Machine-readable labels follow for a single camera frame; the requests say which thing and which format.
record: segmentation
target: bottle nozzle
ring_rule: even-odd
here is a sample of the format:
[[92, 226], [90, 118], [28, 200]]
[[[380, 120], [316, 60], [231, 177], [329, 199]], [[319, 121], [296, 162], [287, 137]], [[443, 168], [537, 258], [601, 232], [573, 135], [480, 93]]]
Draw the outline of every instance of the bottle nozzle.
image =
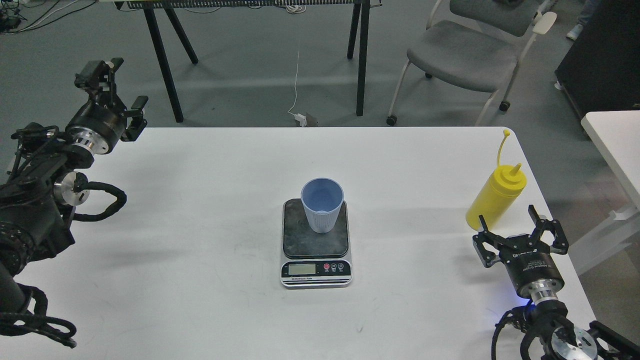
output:
[[518, 163], [518, 165], [514, 166], [511, 171], [509, 171], [509, 175], [511, 176], [516, 176], [516, 174], [518, 173], [518, 171], [520, 171], [520, 167], [522, 166], [522, 163]]
[[500, 154], [502, 154], [502, 146], [504, 145], [504, 142], [507, 141], [507, 137], [511, 135], [511, 132], [505, 129], [502, 131], [502, 134], [504, 134], [504, 138], [502, 139], [502, 142], [500, 143], [500, 148], [498, 149], [498, 158], [496, 160], [497, 167], [500, 167]]

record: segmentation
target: yellow bottle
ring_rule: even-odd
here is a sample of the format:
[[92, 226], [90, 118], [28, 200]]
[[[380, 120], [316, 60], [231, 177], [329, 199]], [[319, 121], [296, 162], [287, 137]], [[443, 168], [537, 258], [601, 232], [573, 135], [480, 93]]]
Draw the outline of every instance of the yellow bottle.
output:
[[527, 184], [527, 177], [520, 170], [521, 163], [516, 166], [500, 165], [502, 146], [511, 134], [506, 129], [503, 133], [504, 138], [498, 150], [497, 167], [467, 211], [467, 224], [476, 231], [481, 227], [479, 215], [484, 217], [486, 225], [491, 229]]

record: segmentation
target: chair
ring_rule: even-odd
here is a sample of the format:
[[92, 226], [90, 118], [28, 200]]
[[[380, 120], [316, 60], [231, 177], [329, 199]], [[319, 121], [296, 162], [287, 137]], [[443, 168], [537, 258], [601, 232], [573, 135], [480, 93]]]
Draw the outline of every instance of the chair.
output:
[[[493, 98], [508, 80], [509, 85], [500, 104], [500, 110], [507, 111], [510, 106], [507, 96], [518, 72], [518, 66], [536, 35], [547, 33], [556, 21], [556, 14], [552, 12], [538, 17], [529, 41], [520, 51], [517, 46], [507, 41], [456, 22], [442, 20], [432, 25], [441, 2], [442, 0], [438, 0], [433, 7], [427, 29], [419, 41], [406, 52], [408, 61], [402, 69], [387, 116], [387, 124], [391, 126], [397, 122], [394, 105], [410, 64], [424, 71], [427, 79], [436, 77], [468, 90], [490, 92], [491, 96], [484, 104], [476, 120], [476, 126], [484, 117]], [[506, 35], [507, 37], [522, 37], [527, 33], [539, 5], [536, 0], [451, 0], [449, 9], [455, 15], [485, 23], [511, 34]]]

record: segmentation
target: white desk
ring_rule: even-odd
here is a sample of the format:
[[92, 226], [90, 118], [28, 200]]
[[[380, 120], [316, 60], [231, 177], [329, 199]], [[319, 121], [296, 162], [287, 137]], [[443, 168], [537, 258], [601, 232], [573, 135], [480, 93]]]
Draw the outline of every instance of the white desk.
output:
[[[146, 129], [86, 171], [126, 206], [74, 223], [75, 245], [16, 278], [78, 326], [77, 348], [30, 334], [0, 338], [0, 358], [488, 359], [494, 323], [525, 303], [504, 266], [482, 267], [465, 221], [501, 140], [499, 127]], [[529, 183], [492, 230], [530, 232], [527, 206], [549, 211], [515, 136], [502, 162]], [[282, 206], [319, 176], [345, 191], [354, 280], [287, 290]], [[98, 194], [78, 212], [101, 211]], [[571, 261], [554, 259], [588, 327]], [[522, 334], [503, 333], [499, 357], [518, 357]]]
[[618, 178], [630, 204], [580, 238], [570, 249], [578, 274], [629, 246], [640, 231], [640, 111], [588, 113], [582, 126]]

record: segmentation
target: blue cup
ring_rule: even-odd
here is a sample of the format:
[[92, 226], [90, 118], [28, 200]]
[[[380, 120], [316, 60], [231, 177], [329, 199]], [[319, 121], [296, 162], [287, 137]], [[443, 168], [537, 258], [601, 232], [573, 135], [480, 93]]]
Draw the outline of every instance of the blue cup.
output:
[[320, 234], [331, 231], [344, 201], [340, 185], [334, 180], [319, 177], [304, 185], [300, 198], [311, 230]]

